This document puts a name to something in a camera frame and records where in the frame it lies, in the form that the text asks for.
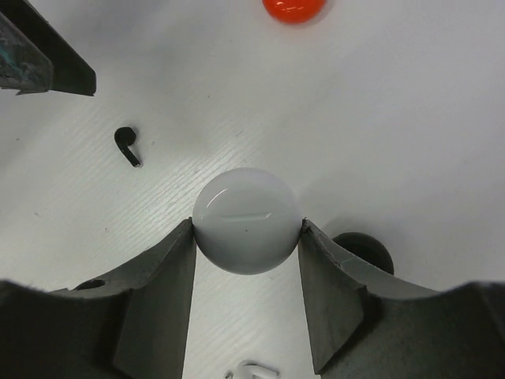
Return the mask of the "round black earbud case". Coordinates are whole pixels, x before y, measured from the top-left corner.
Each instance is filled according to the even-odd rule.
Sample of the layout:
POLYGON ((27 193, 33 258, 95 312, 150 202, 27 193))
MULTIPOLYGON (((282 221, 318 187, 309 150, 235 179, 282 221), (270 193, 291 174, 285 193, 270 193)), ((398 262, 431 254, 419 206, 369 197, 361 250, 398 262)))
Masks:
POLYGON ((376 238, 360 232, 346 232, 333 238, 333 241, 382 271, 390 275, 395 274, 394 263, 389 251, 376 238))

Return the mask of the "white earbud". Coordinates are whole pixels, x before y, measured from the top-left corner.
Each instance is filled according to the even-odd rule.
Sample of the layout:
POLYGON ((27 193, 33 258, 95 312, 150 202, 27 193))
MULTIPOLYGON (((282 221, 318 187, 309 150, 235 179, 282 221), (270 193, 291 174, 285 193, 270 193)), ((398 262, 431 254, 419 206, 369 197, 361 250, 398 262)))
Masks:
POLYGON ((233 369, 227 370, 223 376, 224 379, 277 379, 280 378, 280 372, 270 366, 262 363, 243 360, 233 369))

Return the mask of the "round white earbud case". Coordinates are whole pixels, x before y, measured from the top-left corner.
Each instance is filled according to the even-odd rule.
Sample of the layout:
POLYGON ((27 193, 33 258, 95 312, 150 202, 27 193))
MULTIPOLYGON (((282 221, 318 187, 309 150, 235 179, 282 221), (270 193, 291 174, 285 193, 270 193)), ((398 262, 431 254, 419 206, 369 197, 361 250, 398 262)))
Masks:
POLYGON ((298 243, 302 219, 299 200, 282 179, 248 167, 213 178, 193 207, 200 251, 212 264, 238 275, 281 265, 298 243))

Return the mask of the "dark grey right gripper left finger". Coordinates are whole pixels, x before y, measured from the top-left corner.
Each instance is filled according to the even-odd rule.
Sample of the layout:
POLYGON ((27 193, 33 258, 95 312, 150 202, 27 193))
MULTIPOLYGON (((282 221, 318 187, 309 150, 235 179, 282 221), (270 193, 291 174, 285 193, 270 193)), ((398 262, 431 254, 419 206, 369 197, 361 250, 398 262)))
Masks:
POLYGON ((196 268, 191 220, 72 290, 1 282, 4 378, 179 378, 196 268))

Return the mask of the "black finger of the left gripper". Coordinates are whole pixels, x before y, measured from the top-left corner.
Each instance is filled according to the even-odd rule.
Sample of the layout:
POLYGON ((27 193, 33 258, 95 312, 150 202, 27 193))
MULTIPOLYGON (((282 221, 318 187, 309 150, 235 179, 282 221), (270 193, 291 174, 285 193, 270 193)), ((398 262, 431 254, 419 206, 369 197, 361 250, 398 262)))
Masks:
POLYGON ((1 88, 93 96, 93 68, 28 1, 1 2, 1 88))

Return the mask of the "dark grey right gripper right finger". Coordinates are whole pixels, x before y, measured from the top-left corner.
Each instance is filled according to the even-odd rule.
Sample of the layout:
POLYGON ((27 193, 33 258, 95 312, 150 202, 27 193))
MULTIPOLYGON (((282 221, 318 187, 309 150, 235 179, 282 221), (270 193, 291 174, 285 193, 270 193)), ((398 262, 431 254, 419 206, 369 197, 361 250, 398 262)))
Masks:
POLYGON ((318 376, 503 377, 502 283, 417 286, 343 249, 309 220, 298 260, 318 376))

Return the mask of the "black earbud far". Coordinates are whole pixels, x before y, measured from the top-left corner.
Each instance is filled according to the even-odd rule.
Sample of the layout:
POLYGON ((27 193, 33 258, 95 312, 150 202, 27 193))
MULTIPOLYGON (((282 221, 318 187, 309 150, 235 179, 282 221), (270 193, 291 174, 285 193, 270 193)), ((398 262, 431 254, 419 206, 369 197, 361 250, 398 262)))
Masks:
POLYGON ((130 149, 135 144, 136 139, 137 134, 134 129, 129 126, 120 127, 114 132, 114 141, 119 151, 133 167, 139 167, 141 165, 141 161, 130 149))

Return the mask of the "round orange earbud case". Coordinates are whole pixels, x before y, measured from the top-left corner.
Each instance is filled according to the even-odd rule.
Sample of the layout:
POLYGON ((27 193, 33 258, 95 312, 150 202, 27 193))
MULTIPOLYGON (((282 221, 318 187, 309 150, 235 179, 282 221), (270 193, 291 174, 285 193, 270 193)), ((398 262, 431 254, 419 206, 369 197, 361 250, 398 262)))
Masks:
POLYGON ((326 6, 326 0, 263 0, 267 13, 285 24, 302 24, 312 20, 326 6))

